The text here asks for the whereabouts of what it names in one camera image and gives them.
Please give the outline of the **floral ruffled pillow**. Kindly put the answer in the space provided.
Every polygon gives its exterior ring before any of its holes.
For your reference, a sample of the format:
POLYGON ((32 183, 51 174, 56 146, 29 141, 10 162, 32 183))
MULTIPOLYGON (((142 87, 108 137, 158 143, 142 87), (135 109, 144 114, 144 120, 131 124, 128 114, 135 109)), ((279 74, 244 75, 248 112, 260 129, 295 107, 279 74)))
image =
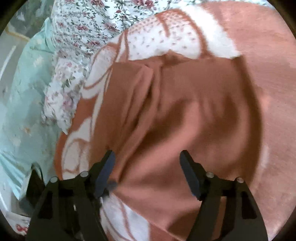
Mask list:
POLYGON ((90 71, 90 57, 56 53, 52 64, 51 81, 44 90, 42 119, 48 125, 55 123, 67 134, 90 71))

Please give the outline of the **white red floral bedsheet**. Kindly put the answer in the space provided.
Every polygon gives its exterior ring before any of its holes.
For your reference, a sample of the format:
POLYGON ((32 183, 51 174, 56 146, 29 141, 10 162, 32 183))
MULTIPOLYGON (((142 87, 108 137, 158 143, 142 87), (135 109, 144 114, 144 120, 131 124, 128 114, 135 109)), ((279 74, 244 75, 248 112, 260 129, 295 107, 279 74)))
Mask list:
POLYGON ((274 9, 261 1, 55 1, 52 42, 65 58, 90 58, 116 36, 134 59, 173 51, 195 59, 208 49, 231 58, 248 44, 268 45, 274 9))

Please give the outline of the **teal floral quilt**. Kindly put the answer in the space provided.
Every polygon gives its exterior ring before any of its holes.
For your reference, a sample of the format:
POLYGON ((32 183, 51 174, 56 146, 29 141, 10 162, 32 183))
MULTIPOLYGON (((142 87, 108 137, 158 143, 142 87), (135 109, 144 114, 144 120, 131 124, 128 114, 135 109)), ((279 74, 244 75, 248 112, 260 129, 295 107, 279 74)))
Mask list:
POLYGON ((44 175, 51 170, 61 133, 55 123, 43 121, 44 91, 51 82, 55 51, 51 30, 52 21, 47 18, 25 45, 1 127, 1 165, 16 198, 21 196, 23 181, 33 163, 40 165, 44 175))

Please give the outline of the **orange white floral blanket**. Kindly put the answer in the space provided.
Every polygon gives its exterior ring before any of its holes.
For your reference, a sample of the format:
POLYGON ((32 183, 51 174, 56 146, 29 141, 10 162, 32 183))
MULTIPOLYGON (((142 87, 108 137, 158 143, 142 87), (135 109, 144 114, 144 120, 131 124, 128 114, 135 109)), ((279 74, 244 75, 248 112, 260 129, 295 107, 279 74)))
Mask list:
MULTIPOLYGON (((252 181, 240 178, 246 182, 257 203, 267 240, 280 232, 295 209, 295 38, 281 16, 277 12, 276 15, 277 32, 273 42, 268 45, 248 44, 239 55, 227 58, 244 58, 260 104, 262 145, 259 162, 252 181)), ((132 52, 133 47, 127 43, 127 37, 116 36, 92 56, 91 70, 82 88, 72 126, 58 140, 55 169, 60 179, 72 179, 83 171, 89 171, 93 165, 89 164, 91 138, 115 63, 170 53, 189 58, 168 51, 134 59, 132 52)), ((204 49, 203 54, 193 60, 212 56, 219 57, 204 49)), ((117 182, 110 177, 109 181, 114 182, 117 188, 117 182)), ((115 195, 115 190, 104 198, 100 210, 101 223, 110 240, 180 240, 127 206, 115 195)))

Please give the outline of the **rust orange fleece garment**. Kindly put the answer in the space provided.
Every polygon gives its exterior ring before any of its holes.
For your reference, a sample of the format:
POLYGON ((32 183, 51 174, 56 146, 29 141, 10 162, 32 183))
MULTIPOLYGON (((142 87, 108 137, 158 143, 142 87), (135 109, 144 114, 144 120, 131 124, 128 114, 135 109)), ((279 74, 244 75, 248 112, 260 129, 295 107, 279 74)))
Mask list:
POLYGON ((113 65, 89 164, 114 151, 115 195, 183 240, 199 204, 180 166, 182 150, 220 178, 250 182, 261 145, 261 109, 244 58, 170 53, 113 65))

